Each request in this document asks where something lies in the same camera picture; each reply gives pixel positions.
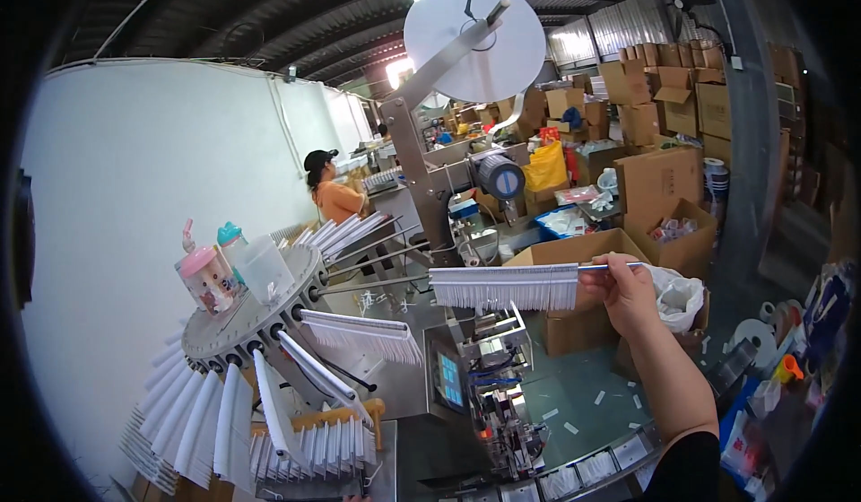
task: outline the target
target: corrugated metal ceiling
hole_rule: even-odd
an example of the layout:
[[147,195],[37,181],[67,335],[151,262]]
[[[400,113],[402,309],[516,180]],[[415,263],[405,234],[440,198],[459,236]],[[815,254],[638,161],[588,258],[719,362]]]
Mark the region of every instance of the corrugated metal ceiling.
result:
[[[546,26],[559,26],[624,0],[528,1]],[[91,58],[140,2],[86,0],[78,27],[54,64]],[[338,81],[379,62],[401,40],[410,4],[412,0],[148,0],[102,55],[236,57],[239,61],[233,62],[265,70],[296,64],[302,77]]]

